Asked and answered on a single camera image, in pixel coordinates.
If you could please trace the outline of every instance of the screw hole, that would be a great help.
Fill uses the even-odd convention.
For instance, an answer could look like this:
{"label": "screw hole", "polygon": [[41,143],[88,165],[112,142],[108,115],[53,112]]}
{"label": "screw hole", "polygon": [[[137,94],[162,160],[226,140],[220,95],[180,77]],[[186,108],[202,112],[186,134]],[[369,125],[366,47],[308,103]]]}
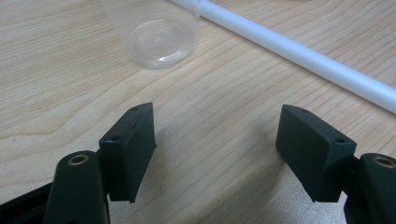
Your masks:
{"label": "screw hole", "polygon": [[374,157],[374,161],[382,166],[388,167],[388,168],[396,168],[396,163],[394,161],[391,161],[387,158],[383,157]]}
{"label": "screw hole", "polygon": [[335,138],[334,141],[336,143],[345,143],[346,140],[342,139],[342,138]]}
{"label": "screw hole", "polygon": [[89,156],[87,156],[85,154],[81,154],[81,155],[77,155],[77,156],[70,158],[68,163],[69,163],[69,165],[80,165],[80,164],[86,162],[89,158],[90,158]]}

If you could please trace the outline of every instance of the black plastic part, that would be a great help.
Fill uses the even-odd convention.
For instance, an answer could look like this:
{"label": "black plastic part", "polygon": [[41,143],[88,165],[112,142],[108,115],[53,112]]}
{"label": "black plastic part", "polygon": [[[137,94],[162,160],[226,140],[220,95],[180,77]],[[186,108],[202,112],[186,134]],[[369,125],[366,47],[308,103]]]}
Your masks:
{"label": "black plastic part", "polygon": [[51,184],[0,205],[0,223],[42,223]]}
{"label": "black plastic part", "polygon": [[355,203],[351,198],[346,198],[344,206],[347,224],[371,224],[373,223],[370,211],[363,209],[360,204]]}
{"label": "black plastic part", "polygon": [[134,202],[156,147],[152,103],[129,109],[99,145],[110,200]]}
{"label": "black plastic part", "polygon": [[72,153],[57,165],[45,224],[109,223],[99,157],[92,151]]}
{"label": "black plastic part", "polygon": [[364,154],[358,177],[373,222],[396,223],[396,160],[375,153]]}
{"label": "black plastic part", "polygon": [[351,157],[344,163],[342,172],[338,176],[338,185],[348,196],[348,199],[362,209],[368,211],[367,202],[361,190],[361,182],[358,177],[360,161],[356,157]]}
{"label": "black plastic part", "polygon": [[338,202],[337,178],[356,143],[311,112],[283,105],[276,149],[314,202]]}

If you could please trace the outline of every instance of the wood grain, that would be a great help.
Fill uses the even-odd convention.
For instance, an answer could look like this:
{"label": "wood grain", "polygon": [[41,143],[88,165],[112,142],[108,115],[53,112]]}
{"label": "wood grain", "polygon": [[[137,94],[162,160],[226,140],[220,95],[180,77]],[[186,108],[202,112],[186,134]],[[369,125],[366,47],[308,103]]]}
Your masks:
{"label": "wood grain", "polygon": [[[396,3],[213,1],[396,87]],[[98,0],[0,0],[0,203],[49,183],[56,163],[130,107],[154,103],[157,149],[134,204],[113,223],[345,223],[312,203],[276,153],[283,104],[304,107],[396,157],[395,115],[200,20],[194,54],[132,63]]]}

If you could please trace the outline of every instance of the white tube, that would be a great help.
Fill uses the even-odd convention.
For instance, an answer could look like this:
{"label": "white tube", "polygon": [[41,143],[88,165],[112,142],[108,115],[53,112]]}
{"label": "white tube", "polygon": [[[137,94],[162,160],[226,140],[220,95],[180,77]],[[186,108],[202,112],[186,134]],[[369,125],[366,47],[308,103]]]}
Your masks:
{"label": "white tube", "polygon": [[201,1],[201,15],[396,114],[391,86],[209,1]]}

